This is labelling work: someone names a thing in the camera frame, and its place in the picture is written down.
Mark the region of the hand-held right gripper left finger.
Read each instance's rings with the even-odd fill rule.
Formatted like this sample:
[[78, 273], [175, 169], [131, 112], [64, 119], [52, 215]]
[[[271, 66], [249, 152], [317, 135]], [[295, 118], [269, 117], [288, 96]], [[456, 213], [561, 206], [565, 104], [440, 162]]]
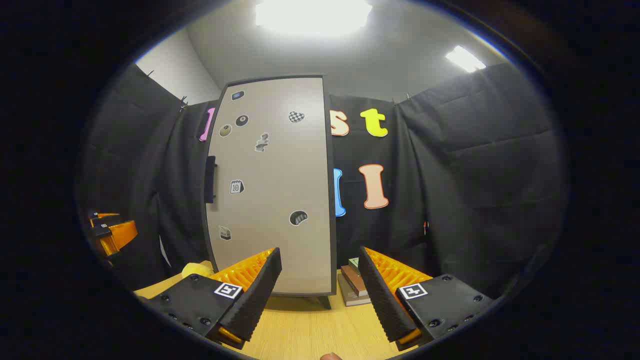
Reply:
[[201, 337], [242, 349], [281, 274], [280, 252], [270, 248], [218, 272], [189, 263], [181, 280], [144, 303]]

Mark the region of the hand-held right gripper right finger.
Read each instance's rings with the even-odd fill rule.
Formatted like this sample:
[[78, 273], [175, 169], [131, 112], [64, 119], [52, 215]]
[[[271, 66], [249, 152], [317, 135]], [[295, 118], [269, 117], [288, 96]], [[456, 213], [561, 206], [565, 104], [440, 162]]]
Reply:
[[399, 351], [461, 330], [494, 303], [454, 275], [429, 276], [365, 246], [358, 269], [382, 330]]

